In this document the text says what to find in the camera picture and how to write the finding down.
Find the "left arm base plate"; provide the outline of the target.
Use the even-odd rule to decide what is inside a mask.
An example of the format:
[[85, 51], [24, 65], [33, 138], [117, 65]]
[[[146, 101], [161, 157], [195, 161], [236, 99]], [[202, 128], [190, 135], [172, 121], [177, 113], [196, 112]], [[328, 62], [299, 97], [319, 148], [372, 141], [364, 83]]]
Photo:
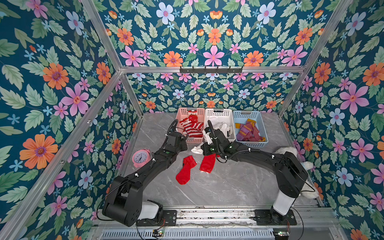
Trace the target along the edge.
[[176, 210], [162, 210], [154, 219], [142, 219], [137, 221], [138, 227], [175, 227], [177, 223]]

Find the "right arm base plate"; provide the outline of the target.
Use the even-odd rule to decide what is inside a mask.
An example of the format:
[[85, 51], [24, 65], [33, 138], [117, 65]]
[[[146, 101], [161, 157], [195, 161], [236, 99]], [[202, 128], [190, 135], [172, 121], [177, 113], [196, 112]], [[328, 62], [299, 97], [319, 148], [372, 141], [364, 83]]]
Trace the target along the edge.
[[270, 210], [256, 209], [254, 210], [254, 214], [254, 221], [256, 221], [259, 226], [297, 225], [297, 220], [292, 209], [290, 209], [286, 215], [279, 214], [273, 208]]

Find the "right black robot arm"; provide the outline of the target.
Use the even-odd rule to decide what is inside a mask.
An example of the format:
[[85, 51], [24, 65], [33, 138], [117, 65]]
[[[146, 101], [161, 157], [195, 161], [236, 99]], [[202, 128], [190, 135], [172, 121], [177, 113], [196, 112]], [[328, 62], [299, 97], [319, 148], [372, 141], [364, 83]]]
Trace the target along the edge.
[[248, 163], [273, 172], [276, 176], [279, 192], [271, 208], [271, 216], [283, 218], [299, 197], [308, 179], [308, 172], [296, 155], [268, 153], [250, 148], [239, 142], [230, 142], [219, 129], [214, 129], [208, 121], [208, 141], [203, 144], [204, 156], [215, 154], [225, 161]]

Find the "red plain sock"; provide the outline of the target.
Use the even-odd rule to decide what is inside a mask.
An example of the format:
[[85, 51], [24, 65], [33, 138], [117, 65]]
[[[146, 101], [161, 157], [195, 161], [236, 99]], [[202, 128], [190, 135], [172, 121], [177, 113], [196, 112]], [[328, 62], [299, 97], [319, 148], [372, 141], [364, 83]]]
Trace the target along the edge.
[[176, 175], [176, 180], [180, 185], [187, 184], [191, 179], [191, 170], [197, 165], [193, 156], [188, 156], [183, 160], [183, 167]]
[[209, 156], [204, 156], [203, 161], [200, 165], [200, 171], [210, 174], [216, 163], [216, 154], [212, 154]]

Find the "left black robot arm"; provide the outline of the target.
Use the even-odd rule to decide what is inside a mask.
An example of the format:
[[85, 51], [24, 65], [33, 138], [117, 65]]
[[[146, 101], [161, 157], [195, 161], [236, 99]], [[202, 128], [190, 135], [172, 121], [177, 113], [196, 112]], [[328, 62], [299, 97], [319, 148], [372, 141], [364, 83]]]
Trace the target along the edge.
[[162, 205], [143, 201], [144, 190], [187, 149], [187, 137], [179, 132], [168, 132], [162, 147], [148, 163], [126, 177], [118, 176], [113, 180], [102, 214], [128, 227], [138, 220], [156, 219]]

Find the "maroon sock yellow toe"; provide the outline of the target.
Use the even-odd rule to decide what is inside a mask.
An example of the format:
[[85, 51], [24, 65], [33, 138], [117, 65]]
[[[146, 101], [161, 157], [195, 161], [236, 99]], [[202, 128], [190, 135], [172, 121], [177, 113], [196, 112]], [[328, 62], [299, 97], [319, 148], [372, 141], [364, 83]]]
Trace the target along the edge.
[[245, 124], [235, 123], [235, 128], [239, 132], [236, 134], [236, 140], [240, 142], [265, 142], [266, 138], [260, 135], [256, 121], [247, 119]]

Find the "white ribbed sock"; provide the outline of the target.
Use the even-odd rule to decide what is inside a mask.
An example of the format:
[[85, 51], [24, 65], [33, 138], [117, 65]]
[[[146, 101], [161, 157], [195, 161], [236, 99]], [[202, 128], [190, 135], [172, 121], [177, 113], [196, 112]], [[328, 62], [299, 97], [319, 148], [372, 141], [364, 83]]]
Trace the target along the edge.
[[203, 149], [202, 149], [202, 146], [203, 146], [204, 143], [201, 143], [199, 144], [198, 146], [195, 146], [191, 149], [191, 152], [194, 153], [194, 154], [197, 154], [197, 155], [202, 155], [203, 154]]

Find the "red white striped sock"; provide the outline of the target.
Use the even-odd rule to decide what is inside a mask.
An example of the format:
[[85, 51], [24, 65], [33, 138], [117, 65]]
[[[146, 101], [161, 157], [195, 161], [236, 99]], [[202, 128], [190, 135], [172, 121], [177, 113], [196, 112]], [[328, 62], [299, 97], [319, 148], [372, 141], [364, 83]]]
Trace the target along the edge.
[[197, 115], [189, 115], [180, 122], [184, 129], [184, 133], [187, 133], [191, 138], [203, 137], [204, 123], [200, 122]]

